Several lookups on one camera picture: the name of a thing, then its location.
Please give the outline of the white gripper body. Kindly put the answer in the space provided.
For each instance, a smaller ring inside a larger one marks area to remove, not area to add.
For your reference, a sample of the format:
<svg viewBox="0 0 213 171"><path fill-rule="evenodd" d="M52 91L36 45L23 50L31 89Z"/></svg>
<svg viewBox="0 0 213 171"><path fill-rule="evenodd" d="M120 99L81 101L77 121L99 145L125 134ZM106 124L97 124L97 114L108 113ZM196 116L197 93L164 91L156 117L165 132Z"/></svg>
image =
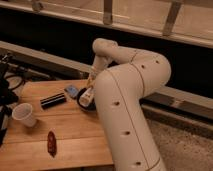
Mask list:
<svg viewBox="0 0 213 171"><path fill-rule="evenodd" d="M94 61L91 67L91 72L87 80L88 87L91 87L94 84L94 81L97 75L103 70L105 70L109 64L110 64L110 59L107 57L96 56L94 58Z"/></svg>

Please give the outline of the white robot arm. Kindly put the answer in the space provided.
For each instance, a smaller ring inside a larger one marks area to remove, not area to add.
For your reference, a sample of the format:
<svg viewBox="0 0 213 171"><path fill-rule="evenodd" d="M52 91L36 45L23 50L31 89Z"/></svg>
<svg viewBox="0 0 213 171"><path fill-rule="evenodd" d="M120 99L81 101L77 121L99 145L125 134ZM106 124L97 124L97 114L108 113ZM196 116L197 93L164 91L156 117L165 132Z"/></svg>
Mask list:
<svg viewBox="0 0 213 171"><path fill-rule="evenodd" d="M168 82L169 61L101 38L93 52L95 104L116 171L167 171L139 100Z"/></svg>

